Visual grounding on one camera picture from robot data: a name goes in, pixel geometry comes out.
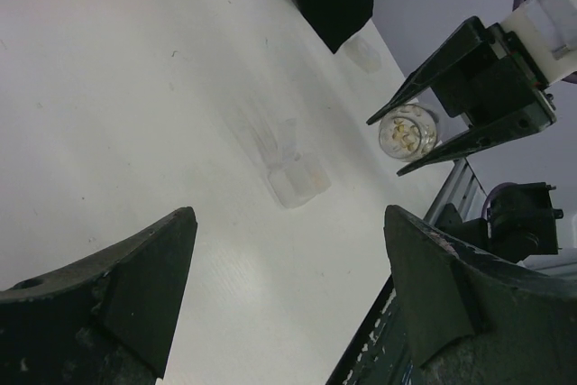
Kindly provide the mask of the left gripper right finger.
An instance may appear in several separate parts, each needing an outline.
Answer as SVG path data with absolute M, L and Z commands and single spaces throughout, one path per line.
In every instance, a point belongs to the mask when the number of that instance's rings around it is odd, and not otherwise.
M 574 384 L 576 284 L 388 206 L 384 236 L 413 363 L 426 384 Z

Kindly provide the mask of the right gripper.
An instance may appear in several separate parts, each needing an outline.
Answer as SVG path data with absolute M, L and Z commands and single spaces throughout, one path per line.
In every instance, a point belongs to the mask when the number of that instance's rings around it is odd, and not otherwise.
M 472 16 L 408 75 L 366 124 L 377 123 L 430 87 L 448 116 L 468 119 L 473 128 L 410 162 L 397 172 L 402 177 L 542 132 L 557 121 L 549 85 L 516 32 L 498 23 L 485 26 Z

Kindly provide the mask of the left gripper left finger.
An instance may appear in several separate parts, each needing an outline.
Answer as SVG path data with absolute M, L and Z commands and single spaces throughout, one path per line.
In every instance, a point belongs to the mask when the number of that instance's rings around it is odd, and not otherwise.
M 154 384 L 197 234 L 190 207 L 1 293 L 3 384 Z

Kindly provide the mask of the clear pill bottle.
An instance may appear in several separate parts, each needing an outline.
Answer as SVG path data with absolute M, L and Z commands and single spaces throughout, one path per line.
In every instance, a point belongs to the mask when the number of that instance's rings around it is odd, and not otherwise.
M 413 162 L 426 156 L 440 142 L 438 114 L 428 106 L 402 105 L 379 123 L 379 145 L 389 157 Z

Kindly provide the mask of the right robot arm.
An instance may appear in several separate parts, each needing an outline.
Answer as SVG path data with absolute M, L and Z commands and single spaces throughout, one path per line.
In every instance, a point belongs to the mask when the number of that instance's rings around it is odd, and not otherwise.
M 469 157 L 542 132 L 556 121 L 550 80 L 532 58 L 519 33 L 476 17 L 463 21 L 415 71 L 390 101 L 372 115 L 375 124 L 399 117 L 403 105 L 431 89 L 446 114 L 465 116 L 465 132 L 417 157 L 398 174 Z M 507 184 L 492 191 L 484 215 L 444 231 L 501 259 L 518 263 L 559 251 L 557 220 L 563 211 L 551 203 L 553 186 L 544 182 Z

